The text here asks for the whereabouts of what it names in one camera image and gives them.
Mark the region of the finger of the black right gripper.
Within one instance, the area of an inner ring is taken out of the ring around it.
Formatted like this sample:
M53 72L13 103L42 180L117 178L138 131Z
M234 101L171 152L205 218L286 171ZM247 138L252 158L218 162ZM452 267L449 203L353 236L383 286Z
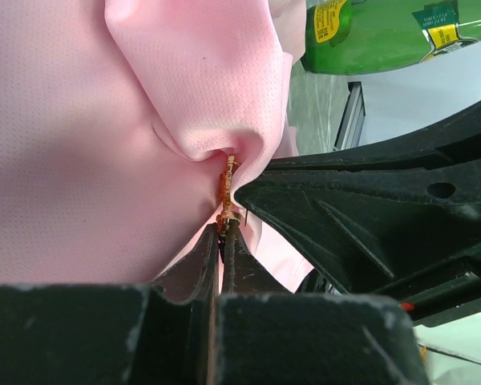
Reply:
M235 198L343 294L394 298L416 321L481 311L481 160L267 171Z
M481 100L417 131L346 150L272 160L268 171L434 169L481 159Z

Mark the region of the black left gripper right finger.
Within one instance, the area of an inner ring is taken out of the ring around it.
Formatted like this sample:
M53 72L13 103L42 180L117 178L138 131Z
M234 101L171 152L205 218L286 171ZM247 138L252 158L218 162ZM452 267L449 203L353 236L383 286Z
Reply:
M410 317L394 299L276 292L237 227L224 263L217 383L428 383Z

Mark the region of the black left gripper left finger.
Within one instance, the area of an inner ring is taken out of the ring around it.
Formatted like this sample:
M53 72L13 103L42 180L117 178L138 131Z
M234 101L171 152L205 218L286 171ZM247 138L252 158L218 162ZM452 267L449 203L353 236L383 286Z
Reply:
M204 384L217 232L149 284L0 285L0 384Z

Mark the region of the red maple leaf brooch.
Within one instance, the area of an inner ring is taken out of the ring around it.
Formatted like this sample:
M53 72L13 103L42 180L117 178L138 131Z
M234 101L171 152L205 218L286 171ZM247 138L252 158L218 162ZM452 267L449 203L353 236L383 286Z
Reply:
M220 260L224 263L225 246L227 236L232 229L238 228L241 224L242 216L236 210L232 202L232 177L240 167L235 154L228 154L223 172L220 174L220 212L216 215L216 226L218 234L218 250Z

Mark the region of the pink t-shirt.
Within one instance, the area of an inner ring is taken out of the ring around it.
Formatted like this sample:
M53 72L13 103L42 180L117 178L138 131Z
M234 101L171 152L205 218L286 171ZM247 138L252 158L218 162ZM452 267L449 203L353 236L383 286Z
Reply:
M303 1L0 1L0 283L149 282L294 156Z

